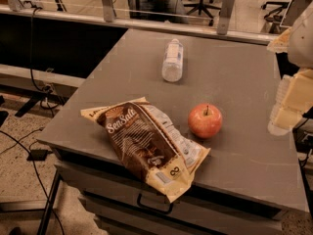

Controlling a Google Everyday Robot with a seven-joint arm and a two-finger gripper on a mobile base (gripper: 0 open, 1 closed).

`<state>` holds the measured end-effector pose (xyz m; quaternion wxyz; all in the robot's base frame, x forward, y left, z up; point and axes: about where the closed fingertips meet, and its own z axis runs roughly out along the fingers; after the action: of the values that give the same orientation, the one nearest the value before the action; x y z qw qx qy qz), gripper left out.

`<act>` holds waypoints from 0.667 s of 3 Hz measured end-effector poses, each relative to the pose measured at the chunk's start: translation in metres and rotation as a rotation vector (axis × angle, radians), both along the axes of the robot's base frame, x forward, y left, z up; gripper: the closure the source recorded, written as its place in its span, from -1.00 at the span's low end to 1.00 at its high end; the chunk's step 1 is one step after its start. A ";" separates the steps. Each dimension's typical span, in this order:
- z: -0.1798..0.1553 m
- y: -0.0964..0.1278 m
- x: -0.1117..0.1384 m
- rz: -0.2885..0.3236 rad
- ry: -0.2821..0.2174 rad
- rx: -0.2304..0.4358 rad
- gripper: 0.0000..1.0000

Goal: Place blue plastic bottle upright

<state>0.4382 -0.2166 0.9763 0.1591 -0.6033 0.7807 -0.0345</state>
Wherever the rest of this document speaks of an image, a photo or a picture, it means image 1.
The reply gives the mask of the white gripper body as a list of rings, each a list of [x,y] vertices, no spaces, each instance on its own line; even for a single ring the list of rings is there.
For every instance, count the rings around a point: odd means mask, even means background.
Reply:
[[[289,129],[282,129],[273,124],[273,114],[276,108],[285,108],[289,110],[291,109],[288,103],[290,89],[291,89],[291,77],[289,75],[284,75],[279,83],[275,104],[273,106],[270,115],[270,120],[268,123],[268,131],[273,135],[281,136],[287,134],[290,131]]]

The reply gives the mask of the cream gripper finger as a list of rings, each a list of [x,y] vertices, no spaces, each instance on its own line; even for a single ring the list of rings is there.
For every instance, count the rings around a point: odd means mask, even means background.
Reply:
[[[313,70],[300,69],[291,78],[291,89],[288,96],[291,109],[302,113],[313,107]]]
[[[273,124],[282,129],[292,129],[302,119],[300,112],[285,108],[276,108],[273,114]]]

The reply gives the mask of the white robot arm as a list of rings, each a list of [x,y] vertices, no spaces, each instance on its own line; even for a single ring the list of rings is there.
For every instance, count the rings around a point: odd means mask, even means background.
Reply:
[[[299,67],[279,83],[268,131],[286,135],[313,107],[313,7],[309,5],[292,27],[273,40],[268,49],[286,46],[288,60]]]

